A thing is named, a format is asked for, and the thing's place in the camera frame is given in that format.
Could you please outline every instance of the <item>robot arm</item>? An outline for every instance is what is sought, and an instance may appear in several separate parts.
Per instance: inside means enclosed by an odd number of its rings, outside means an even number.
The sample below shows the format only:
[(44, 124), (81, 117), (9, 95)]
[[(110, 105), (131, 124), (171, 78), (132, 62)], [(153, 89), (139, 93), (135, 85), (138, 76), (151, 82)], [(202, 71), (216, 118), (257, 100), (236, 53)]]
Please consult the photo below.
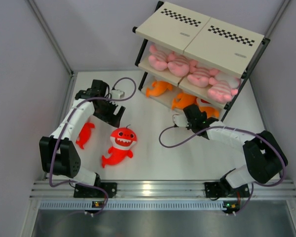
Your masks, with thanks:
[(272, 145), (280, 154), (285, 166), (288, 164), (284, 153), (270, 132), (248, 134), (241, 129), (231, 129), (216, 118), (207, 119), (206, 112), (200, 112), (197, 105), (190, 105), (183, 111), (184, 115), (173, 117), (176, 126), (186, 127), (194, 133), (207, 128), (208, 130), (199, 133), (198, 136), (220, 141), (244, 154), (246, 165), (231, 170), (220, 180), (220, 187), (226, 195), (252, 182), (265, 184), (282, 170), (282, 164), (274, 151), (257, 137)]
[[(85, 99), (93, 97), (105, 97), (108, 85), (100, 80), (93, 80), (91, 88), (81, 90), (75, 96), (73, 105), (67, 116), (58, 126), (58, 128), (49, 136), (42, 137), (39, 142), (42, 168), (45, 172), (50, 171), (53, 151), (57, 139), (60, 139), (54, 162), (53, 174), (64, 175), (79, 183), (97, 186), (99, 185), (99, 175), (87, 170), (81, 166), (81, 159), (75, 149), (74, 143), (77, 140), (80, 131), (90, 116), (94, 115), (102, 121), (119, 127), (120, 119), (125, 111), (121, 107), (117, 114), (115, 110), (117, 105), (103, 100), (87, 101), (79, 106)], [(119, 90), (111, 92), (113, 99), (120, 99), (124, 93)]]

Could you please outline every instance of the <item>black and white checkered pattern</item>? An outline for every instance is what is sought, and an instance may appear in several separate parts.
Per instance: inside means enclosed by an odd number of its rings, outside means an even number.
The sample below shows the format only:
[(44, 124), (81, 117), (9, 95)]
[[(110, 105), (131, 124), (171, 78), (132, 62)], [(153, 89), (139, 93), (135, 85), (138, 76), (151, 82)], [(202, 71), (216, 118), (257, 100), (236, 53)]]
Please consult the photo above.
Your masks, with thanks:
[(220, 28), (215, 27), (215, 26), (210, 26), (208, 31), (213, 32), (214, 34), (218, 34), (220, 36), (223, 36), (225, 38), (235, 40), (236, 42), (241, 42), (241, 43), (249, 45), (249, 46), (253, 46), (253, 43), (255, 42), (254, 40), (250, 40), (250, 39), (245, 38), (243, 36), (238, 36), (237, 34), (232, 34), (230, 31), (221, 30)]
[(196, 26), (196, 27), (198, 27), (199, 24), (201, 24), (200, 21), (197, 21), (197, 20), (191, 19), (190, 17), (183, 16), (183, 15), (181, 15), (181, 14), (179, 14), (179, 13), (176, 13), (176, 12), (174, 12), (174, 11), (172, 11), (172, 10), (168, 10), (168, 9), (166, 9), (166, 8), (163, 9), (163, 10), (161, 11), (161, 13), (162, 13), (162, 14), (165, 14), (166, 16), (170, 16), (170, 17), (172, 17), (172, 18), (174, 18), (174, 19), (176, 19), (176, 20), (179, 20), (179, 21), (182, 21), (182, 22), (184, 22), (184, 23), (190, 24), (190, 25), (192, 25), (192, 26)]

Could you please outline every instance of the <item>red plush toy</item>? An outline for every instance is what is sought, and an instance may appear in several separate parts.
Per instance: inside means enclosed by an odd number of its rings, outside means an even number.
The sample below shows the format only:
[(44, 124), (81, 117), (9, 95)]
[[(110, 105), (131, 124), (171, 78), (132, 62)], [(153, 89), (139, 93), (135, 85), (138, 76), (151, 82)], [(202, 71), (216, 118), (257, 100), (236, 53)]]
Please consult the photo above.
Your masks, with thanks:
[(111, 134), (111, 146), (108, 153), (110, 158), (102, 156), (102, 167), (105, 165), (116, 165), (122, 162), (125, 157), (132, 158), (133, 152), (130, 150), (137, 142), (136, 134), (127, 127), (118, 128)]
[(79, 133), (79, 140), (76, 140), (76, 144), (79, 145), (81, 149), (84, 149), (84, 144), (86, 144), (91, 137), (91, 129), (95, 128), (94, 124), (91, 122), (86, 122)]

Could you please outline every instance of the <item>pink striped plush toy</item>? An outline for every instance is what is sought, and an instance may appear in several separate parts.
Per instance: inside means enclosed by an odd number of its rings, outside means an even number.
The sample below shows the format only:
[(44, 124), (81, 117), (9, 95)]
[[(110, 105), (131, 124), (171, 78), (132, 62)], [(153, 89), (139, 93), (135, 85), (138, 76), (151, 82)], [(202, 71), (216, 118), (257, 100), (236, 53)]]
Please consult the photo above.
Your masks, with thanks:
[(168, 67), (168, 55), (171, 50), (153, 44), (149, 48), (151, 55), (148, 57), (149, 64), (157, 71), (163, 71)]
[(191, 73), (187, 76), (189, 82), (198, 87), (207, 87), (209, 78), (216, 75), (219, 70), (208, 67), (196, 60), (191, 60), (189, 62), (189, 72)]
[(168, 56), (168, 68), (177, 77), (184, 77), (189, 72), (189, 60), (183, 55), (172, 52)]
[(207, 91), (207, 96), (219, 103), (226, 103), (238, 94), (238, 87), (241, 80), (223, 72), (218, 72), (215, 77), (209, 79), (209, 84), (213, 85)]

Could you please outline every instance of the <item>shelf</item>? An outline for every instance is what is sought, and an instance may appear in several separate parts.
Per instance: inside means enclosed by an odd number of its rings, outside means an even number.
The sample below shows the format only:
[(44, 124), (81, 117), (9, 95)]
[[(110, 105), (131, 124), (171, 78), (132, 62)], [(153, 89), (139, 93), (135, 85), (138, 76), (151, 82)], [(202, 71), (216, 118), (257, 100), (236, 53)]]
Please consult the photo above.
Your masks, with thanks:
[(165, 2), (136, 34), (241, 78), (263, 35)]
[[(147, 88), (150, 88), (152, 89), (152, 82), (155, 81), (156, 79), (154, 77), (151, 77), (149, 79), (146, 80), (145, 82), (145, 86), (143, 87), (143, 89), (141, 90), (141, 92), (146, 96), (146, 90)], [(173, 101), (173, 98), (175, 98), (179, 93), (181, 93), (182, 90), (179, 89), (178, 87), (176, 86), (173, 86), (173, 89), (172, 91), (169, 91), (167, 90), (166, 92), (164, 92), (162, 95), (160, 96), (152, 96), (152, 97), (149, 97), (150, 99), (153, 99), (159, 103), (161, 103), (162, 105), (166, 106), (167, 108), (171, 109), (171, 106), (172, 106), (172, 101)], [(179, 110), (177, 108), (174, 109), (175, 112), (178, 112), (180, 114), (183, 114), (183, 110)]]
[(219, 109), (223, 109), (226, 105), (226, 103), (221, 104), (221, 103), (218, 103), (218, 102), (207, 97), (207, 91), (209, 88), (211, 88), (210, 85), (207, 87), (201, 88), (201, 87), (191, 84), (187, 80), (187, 77), (184, 77), (179, 84), (179, 88), (181, 88), (183, 91), (185, 91), (191, 95), (195, 95), (198, 98), (206, 100), (207, 102), (211, 103), (212, 105), (216, 106)]
[(142, 70), (144, 70), (145, 72), (148, 72), (152, 75), (154, 75), (155, 77), (157, 77), (160, 80), (166, 81), (174, 86), (178, 86), (179, 82), (181, 81), (181, 77), (177, 77), (175, 75), (173, 75), (169, 69), (166, 69), (164, 71), (157, 71), (156, 69), (154, 69), (152, 66), (150, 66), (149, 61), (148, 61), (148, 57), (149, 55), (144, 58), (144, 60), (142, 60), (140, 62), (140, 64), (138, 65), (138, 67)]
[(136, 34), (183, 54), (209, 19), (209, 16), (165, 2), (136, 29)]

